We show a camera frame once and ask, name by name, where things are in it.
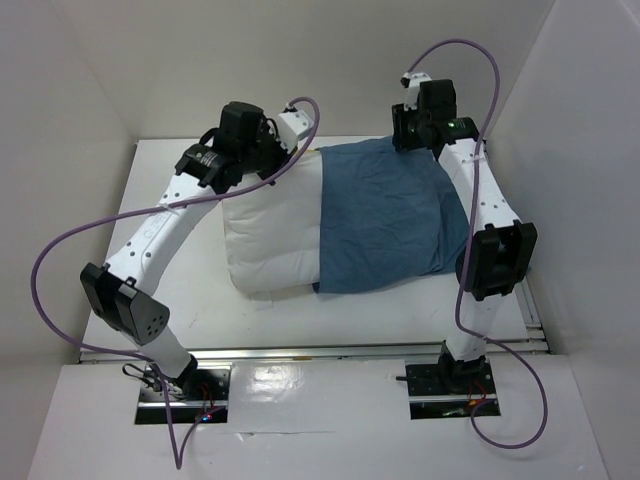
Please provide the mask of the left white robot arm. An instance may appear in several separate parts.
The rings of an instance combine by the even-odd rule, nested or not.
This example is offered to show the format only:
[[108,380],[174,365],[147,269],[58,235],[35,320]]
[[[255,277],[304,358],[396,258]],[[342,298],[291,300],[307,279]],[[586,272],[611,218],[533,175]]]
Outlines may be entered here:
[[103,265],[89,263],[82,270],[80,281],[95,315],[159,367],[161,385],[172,397],[189,397],[204,378],[170,330],[168,307],[153,297],[166,268],[219,195],[246,175],[267,179],[279,172],[314,126],[292,105],[269,118],[255,105],[228,103],[218,126],[178,160],[159,211]]

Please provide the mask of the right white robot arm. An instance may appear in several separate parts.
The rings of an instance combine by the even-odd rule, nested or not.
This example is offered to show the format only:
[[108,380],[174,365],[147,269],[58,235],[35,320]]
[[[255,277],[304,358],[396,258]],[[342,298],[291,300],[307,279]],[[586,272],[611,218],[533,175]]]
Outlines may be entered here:
[[449,176],[472,230],[456,261],[463,289],[459,324],[443,343],[434,378],[451,394],[482,391],[487,338],[504,300],[525,276],[537,241],[533,223],[509,206],[490,169],[475,122],[457,114],[451,80],[406,73],[402,103],[392,108],[399,152],[426,148]]

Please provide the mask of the white pillow yellow edge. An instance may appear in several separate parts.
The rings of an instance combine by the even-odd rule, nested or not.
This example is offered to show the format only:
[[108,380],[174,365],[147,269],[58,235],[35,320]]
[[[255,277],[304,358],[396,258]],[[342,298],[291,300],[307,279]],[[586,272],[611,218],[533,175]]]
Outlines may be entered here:
[[227,268],[243,294],[319,280],[322,156],[305,153],[274,186],[222,202]]

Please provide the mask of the blue pillowcase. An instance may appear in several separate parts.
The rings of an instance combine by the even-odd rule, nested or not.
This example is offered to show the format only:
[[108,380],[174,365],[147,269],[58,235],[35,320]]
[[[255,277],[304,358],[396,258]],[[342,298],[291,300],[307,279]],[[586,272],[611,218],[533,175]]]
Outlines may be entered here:
[[388,137],[323,147],[318,294],[359,294],[449,274],[467,216],[428,149]]

